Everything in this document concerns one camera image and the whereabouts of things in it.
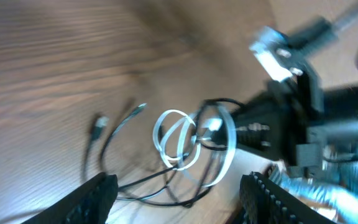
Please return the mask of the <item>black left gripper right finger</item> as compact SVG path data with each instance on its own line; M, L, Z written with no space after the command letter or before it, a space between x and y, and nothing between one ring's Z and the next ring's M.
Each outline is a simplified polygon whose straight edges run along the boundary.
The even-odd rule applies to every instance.
M333 223L259 172L242 176L239 198L251 223Z

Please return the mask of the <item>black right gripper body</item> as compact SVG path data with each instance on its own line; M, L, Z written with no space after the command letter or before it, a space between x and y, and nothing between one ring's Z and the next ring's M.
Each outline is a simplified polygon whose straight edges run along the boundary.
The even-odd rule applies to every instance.
M296 162L296 147L306 143L309 124L324 111L316 81L269 81L267 89L231 113L237 148L277 161Z

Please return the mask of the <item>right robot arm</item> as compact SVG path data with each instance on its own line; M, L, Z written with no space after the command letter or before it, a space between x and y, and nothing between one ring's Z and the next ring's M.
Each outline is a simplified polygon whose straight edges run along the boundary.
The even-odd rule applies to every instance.
M358 141L358 86L292 90L272 82L268 90L234 110L237 148L271 161L283 160L290 177L319 177L327 145Z

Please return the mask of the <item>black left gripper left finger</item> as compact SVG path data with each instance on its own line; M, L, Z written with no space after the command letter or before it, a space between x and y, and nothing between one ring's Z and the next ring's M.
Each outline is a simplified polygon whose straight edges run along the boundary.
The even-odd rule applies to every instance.
M100 172L92 179L23 224L104 224L118 193L117 175Z

